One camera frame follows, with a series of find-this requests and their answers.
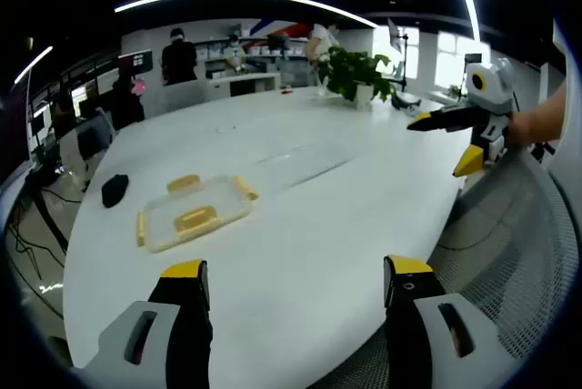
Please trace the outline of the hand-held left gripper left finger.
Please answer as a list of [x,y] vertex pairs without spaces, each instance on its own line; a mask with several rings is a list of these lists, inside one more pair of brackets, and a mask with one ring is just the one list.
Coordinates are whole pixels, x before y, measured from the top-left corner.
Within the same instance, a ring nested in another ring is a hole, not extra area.
[[207,263],[172,265],[98,337],[84,367],[91,388],[208,388],[213,327]]

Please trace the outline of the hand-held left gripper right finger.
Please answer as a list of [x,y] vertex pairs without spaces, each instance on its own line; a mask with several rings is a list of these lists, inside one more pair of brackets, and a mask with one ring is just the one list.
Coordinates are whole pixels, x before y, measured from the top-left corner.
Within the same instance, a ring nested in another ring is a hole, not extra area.
[[496,325],[461,294],[447,294],[425,262],[384,258],[390,388],[500,388],[507,351]]

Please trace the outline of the person's right hand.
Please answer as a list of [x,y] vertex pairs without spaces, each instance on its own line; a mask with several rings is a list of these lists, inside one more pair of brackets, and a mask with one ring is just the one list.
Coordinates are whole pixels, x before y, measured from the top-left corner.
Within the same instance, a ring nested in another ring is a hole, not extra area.
[[538,130],[538,111],[515,111],[509,118],[507,142],[510,145],[532,145],[541,143],[543,132]]

